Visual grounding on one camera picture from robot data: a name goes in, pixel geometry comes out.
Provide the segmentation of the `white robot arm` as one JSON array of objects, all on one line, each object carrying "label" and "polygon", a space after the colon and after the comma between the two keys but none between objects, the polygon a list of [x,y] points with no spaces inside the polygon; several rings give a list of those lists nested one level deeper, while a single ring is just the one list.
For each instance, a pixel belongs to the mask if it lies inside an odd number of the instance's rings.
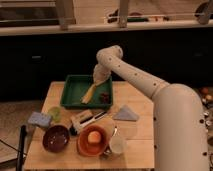
[{"label": "white robot arm", "polygon": [[184,84],[168,83],[122,60],[115,45],[101,49],[96,59],[153,102],[154,170],[209,171],[204,109],[198,94]]}]

